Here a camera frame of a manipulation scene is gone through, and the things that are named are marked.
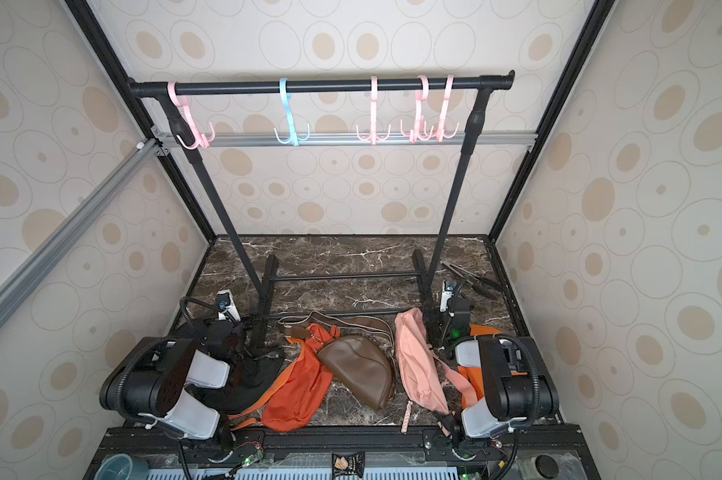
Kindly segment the brown leather bag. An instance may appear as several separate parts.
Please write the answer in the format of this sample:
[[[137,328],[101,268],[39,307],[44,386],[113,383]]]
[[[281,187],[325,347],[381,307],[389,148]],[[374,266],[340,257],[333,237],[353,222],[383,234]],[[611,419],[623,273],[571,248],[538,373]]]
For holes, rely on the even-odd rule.
[[[339,336],[324,342],[319,349],[319,363],[360,403],[376,411],[385,408],[393,393],[393,365],[371,337],[377,335],[393,343],[393,331],[387,322],[368,315],[335,317],[312,312],[303,318],[285,316],[277,325],[291,339],[311,338],[308,328],[312,325],[337,331]]]

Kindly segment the black bag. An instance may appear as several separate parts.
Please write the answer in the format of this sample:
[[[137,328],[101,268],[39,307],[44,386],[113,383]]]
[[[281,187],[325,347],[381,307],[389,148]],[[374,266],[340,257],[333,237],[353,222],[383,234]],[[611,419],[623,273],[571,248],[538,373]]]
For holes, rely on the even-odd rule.
[[[239,414],[253,406],[273,385],[284,363],[279,347],[249,348],[246,330],[240,323],[215,321],[208,326],[184,324],[171,334],[197,340],[202,351],[230,365],[226,384],[219,389],[189,385],[186,390],[204,405],[224,414]]]

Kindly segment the red-orange waist bag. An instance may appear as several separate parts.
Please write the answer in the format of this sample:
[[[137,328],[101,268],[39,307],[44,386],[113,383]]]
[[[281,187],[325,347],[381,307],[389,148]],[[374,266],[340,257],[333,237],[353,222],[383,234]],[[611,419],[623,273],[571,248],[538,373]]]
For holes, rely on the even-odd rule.
[[[289,432],[305,427],[316,413],[333,381],[333,374],[323,366],[317,353],[328,343],[340,337],[340,329],[329,330],[311,323],[296,338],[287,341],[300,346],[296,360],[276,378],[271,387],[255,404],[243,413],[230,415],[234,420],[253,414],[264,408],[260,418],[247,418],[232,430],[254,425],[264,425],[277,432]]]

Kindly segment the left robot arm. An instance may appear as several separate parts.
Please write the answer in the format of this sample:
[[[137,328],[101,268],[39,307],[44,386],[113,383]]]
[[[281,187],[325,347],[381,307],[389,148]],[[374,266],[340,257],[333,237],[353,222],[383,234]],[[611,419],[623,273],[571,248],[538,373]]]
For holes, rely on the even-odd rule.
[[[211,304],[183,297],[179,307],[185,330],[138,342],[103,381],[99,403],[147,429],[210,440],[248,360],[244,323],[228,290]]]

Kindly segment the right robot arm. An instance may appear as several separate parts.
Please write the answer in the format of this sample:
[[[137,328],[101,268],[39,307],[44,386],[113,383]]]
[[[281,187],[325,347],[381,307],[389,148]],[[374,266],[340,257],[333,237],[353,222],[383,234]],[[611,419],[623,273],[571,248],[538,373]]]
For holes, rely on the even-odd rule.
[[[463,284],[443,283],[435,356],[463,398],[462,410],[439,422],[445,436],[492,438],[554,416],[559,394],[540,350],[530,336],[479,331]]]

